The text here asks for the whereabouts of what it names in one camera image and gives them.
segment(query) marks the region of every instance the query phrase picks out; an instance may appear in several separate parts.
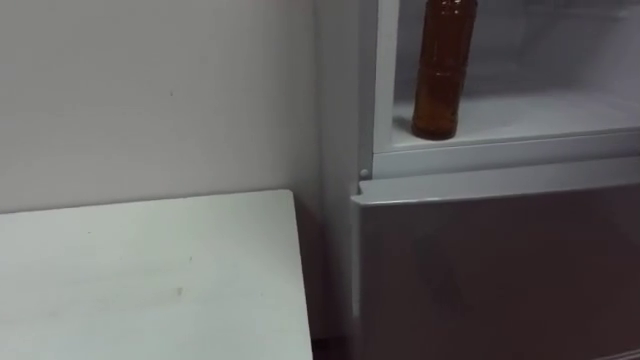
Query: brown plastic bottle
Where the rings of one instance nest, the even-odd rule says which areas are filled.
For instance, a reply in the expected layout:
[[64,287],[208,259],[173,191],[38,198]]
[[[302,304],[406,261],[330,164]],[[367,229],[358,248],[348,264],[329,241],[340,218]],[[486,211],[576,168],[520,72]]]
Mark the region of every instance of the brown plastic bottle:
[[456,134],[477,8],[476,0],[427,1],[412,124],[420,138]]

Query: refrigerator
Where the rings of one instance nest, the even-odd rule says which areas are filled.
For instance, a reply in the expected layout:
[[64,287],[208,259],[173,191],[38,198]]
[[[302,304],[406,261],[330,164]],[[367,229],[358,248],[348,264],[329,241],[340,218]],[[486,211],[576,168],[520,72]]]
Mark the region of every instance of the refrigerator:
[[640,1],[479,0],[443,142],[409,130],[425,4],[316,2],[350,356],[640,358]]

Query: white wall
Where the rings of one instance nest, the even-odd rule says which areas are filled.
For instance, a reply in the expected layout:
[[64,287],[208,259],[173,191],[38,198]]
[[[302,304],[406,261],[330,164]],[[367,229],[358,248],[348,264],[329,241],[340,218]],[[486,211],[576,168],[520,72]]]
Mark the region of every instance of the white wall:
[[313,25],[312,0],[0,2],[0,213],[291,188],[321,318]]

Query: table top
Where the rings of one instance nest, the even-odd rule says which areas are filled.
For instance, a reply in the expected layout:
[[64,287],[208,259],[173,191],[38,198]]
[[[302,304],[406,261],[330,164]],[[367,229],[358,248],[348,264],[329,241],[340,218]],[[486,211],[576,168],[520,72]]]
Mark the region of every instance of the table top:
[[288,191],[0,215],[0,358],[310,360]]

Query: refrigerator door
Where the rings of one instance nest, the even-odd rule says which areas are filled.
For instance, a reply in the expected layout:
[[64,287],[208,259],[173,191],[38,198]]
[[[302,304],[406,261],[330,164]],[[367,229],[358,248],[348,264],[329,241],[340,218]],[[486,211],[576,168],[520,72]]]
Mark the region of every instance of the refrigerator door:
[[363,183],[362,359],[635,359],[638,184],[637,158]]

